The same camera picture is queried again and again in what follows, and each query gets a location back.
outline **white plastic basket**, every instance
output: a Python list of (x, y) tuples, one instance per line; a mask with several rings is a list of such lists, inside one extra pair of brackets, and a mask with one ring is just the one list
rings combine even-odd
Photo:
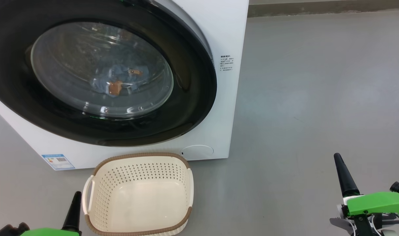
[(175, 235), (186, 226), (192, 204), (189, 164), (166, 152), (103, 161), (87, 180), (82, 199), (89, 228), (106, 236)]

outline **gray floor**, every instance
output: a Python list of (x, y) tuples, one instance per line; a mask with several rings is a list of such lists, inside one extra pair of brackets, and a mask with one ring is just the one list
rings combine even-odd
[[(249, 19), (230, 158), (191, 163), (180, 235), (346, 235), (337, 151), (362, 193), (399, 181), (399, 12)], [(61, 227), (91, 172), (53, 171), (0, 117), (0, 228)]]

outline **washing machine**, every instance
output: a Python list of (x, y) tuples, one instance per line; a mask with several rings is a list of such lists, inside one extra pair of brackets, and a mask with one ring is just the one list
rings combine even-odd
[(227, 158), (248, 0), (0, 0), (0, 115), (54, 170)]

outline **wall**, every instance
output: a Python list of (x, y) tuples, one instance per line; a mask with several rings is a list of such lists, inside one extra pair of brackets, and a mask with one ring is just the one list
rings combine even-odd
[(335, 0), (249, 0), (249, 5), (272, 4), (272, 3), (305, 3), (305, 2), (325, 2)]

